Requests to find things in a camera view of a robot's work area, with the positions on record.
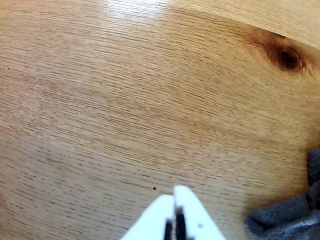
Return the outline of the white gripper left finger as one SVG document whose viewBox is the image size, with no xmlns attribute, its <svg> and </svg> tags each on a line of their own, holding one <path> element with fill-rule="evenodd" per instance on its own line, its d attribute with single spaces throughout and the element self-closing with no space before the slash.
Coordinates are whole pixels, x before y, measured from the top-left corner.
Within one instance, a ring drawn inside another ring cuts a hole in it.
<svg viewBox="0 0 320 240">
<path fill-rule="evenodd" d="M 144 210 L 121 240 L 171 240 L 174 221 L 174 197 L 163 194 Z"/>
</svg>

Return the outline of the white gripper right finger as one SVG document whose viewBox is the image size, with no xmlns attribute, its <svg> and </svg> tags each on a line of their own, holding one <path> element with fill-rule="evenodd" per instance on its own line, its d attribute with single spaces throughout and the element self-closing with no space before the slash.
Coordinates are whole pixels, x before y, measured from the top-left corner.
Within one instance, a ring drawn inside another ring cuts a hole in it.
<svg viewBox="0 0 320 240">
<path fill-rule="evenodd" d="M 225 240 L 202 202 L 184 185 L 173 188 L 177 240 Z"/>
</svg>

